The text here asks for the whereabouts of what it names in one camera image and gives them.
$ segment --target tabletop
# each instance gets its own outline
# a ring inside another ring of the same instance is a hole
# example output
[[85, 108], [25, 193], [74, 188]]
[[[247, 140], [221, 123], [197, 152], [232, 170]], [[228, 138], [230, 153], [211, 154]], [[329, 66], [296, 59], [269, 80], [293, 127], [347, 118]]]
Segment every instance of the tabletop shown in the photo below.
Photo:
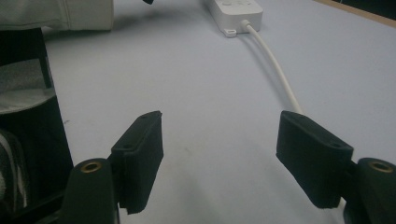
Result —
[[[306, 115], [396, 163], [396, 29], [311, 0], [258, 0], [260, 35]], [[164, 158], [146, 210], [122, 223], [344, 223], [276, 158], [274, 67], [250, 35], [226, 38], [202, 1], [115, 0], [111, 32], [45, 30], [74, 163], [106, 158], [140, 115], [163, 112]]]

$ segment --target white power cable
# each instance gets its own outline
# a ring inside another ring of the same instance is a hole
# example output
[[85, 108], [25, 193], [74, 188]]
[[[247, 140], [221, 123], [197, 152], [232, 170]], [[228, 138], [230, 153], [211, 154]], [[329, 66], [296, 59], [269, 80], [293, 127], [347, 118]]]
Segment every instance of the white power cable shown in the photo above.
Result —
[[279, 76], [280, 81], [282, 82], [282, 85], [283, 85], [283, 88], [285, 89], [286, 94], [289, 97], [289, 100], [294, 108], [294, 111], [303, 115], [304, 112], [301, 109], [301, 107], [297, 101], [297, 98], [294, 96], [294, 93], [293, 93], [293, 90], [291, 89], [289, 81], [286, 78], [285, 74], [283, 73], [283, 70], [280, 67], [279, 63], [277, 62], [276, 57], [274, 56], [273, 52], [269, 49], [268, 45], [264, 42], [264, 40], [259, 35], [259, 33], [257, 33], [256, 30], [254, 30], [254, 28], [250, 25], [249, 21], [246, 21], [246, 20], [242, 21], [242, 25], [244, 25], [246, 27], [246, 30], [254, 36], [254, 38], [257, 40], [257, 42], [259, 42], [262, 49], [268, 54], [268, 56], [270, 56], [271, 62], [274, 64], [276, 72]]

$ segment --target white cloth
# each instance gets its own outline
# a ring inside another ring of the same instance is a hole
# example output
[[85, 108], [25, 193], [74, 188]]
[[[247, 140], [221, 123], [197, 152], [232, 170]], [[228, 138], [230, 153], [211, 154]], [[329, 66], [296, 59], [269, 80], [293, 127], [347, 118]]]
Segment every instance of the white cloth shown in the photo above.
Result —
[[0, 30], [110, 30], [113, 0], [1, 0]]

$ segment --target screw hole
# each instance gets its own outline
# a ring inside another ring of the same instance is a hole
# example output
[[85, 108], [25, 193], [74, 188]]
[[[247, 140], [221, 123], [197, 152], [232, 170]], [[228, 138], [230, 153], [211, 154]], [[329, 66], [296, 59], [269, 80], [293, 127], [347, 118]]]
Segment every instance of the screw hole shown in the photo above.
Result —
[[99, 161], [92, 161], [83, 165], [81, 167], [81, 172], [85, 174], [92, 173], [99, 170], [100, 168], [102, 168], [102, 163], [100, 163]]
[[392, 173], [393, 172], [393, 168], [383, 162], [371, 161], [369, 164], [373, 169], [375, 169], [379, 172], [382, 172], [382, 173]]

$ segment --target white power strip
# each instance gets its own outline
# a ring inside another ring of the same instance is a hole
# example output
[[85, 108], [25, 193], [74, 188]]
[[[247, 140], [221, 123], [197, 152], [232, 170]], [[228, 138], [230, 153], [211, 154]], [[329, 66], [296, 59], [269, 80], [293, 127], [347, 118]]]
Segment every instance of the white power strip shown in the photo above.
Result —
[[259, 31], [262, 25], [262, 8], [254, 0], [206, 0], [210, 13], [227, 37], [248, 31], [241, 24], [247, 20]]

